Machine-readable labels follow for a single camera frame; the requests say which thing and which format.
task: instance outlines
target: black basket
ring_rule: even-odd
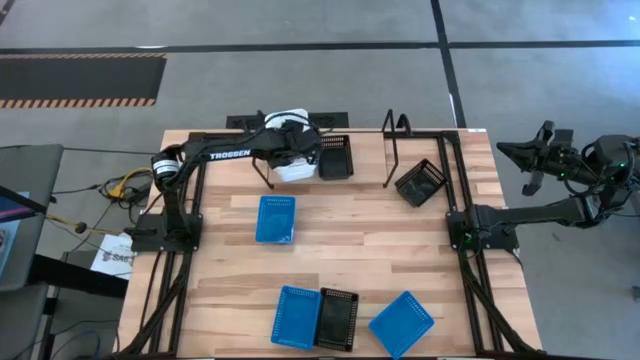
[[[413,207],[420,207],[447,182],[429,160],[424,159],[396,181],[396,189]]]
[[[358,294],[321,288],[322,306],[315,344],[333,350],[353,350]]]
[[[349,135],[322,138],[319,175],[323,180],[347,179],[353,175]]]

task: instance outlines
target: concrete floor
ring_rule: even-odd
[[[441,0],[441,6],[449,41],[640,38],[640,4],[631,0]],[[0,48],[436,40],[426,0],[17,0],[0,26]],[[467,124],[487,128],[493,142],[528,140],[547,119],[575,129],[576,146],[603,134],[640,133],[640,48],[452,50],[452,57]],[[165,129],[221,128],[227,115],[300,106],[347,111],[354,127],[377,127],[388,108],[406,112],[414,127],[454,126],[439,50],[191,53],[170,55],[150,108],[1,110],[0,146],[153,152]],[[547,179],[538,195],[523,197],[527,175],[499,152],[495,157],[509,206],[566,196]],[[147,165],[144,155],[67,151],[56,189]],[[92,223],[106,205],[84,193],[60,197],[53,211]],[[102,226],[127,224],[124,212],[112,210]],[[640,303],[630,287],[640,284],[639,231],[632,218],[587,231],[518,229],[547,351],[637,358]],[[76,244],[48,226],[38,251],[60,256]]]

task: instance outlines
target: black floor tape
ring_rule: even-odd
[[[165,54],[0,55],[0,108],[151,106]]]

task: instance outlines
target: blue basket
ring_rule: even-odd
[[[435,322],[405,291],[369,323],[369,329],[394,359],[399,359]]]
[[[319,291],[283,286],[271,342],[311,350],[322,296]]]
[[[293,196],[263,196],[260,198],[256,241],[261,243],[290,244],[296,198]]]

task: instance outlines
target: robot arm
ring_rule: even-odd
[[[153,180],[164,199],[164,209],[160,217],[148,215],[146,223],[129,231],[134,251],[197,249],[192,241],[199,238],[201,219],[198,214],[186,214],[179,190],[202,163],[255,157],[267,161],[279,174],[296,168],[289,173],[295,175],[288,177],[291,180],[312,175],[313,171],[298,169],[308,166],[313,170],[321,152],[322,137],[302,109],[270,114],[265,125],[253,133],[203,138],[165,148],[151,159]]]
[[[492,248],[513,249],[517,244],[515,240],[508,240],[508,233],[517,225],[556,222],[589,228],[620,210],[631,193],[640,190],[638,138],[605,135],[582,151],[574,148],[572,142],[573,130],[555,130],[551,121],[546,121],[531,141],[499,142],[497,147],[503,154],[520,170],[531,173],[529,183],[522,188],[523,195],[534,195],[545,174],[562,181],[571,195],[536,207],[495,209],[473,205],[464,213],[450,216],[452,231],[457,237],[475,235],[477,239],[470,243],[482,241]],[[570,182],[588,188],[579,192]]]

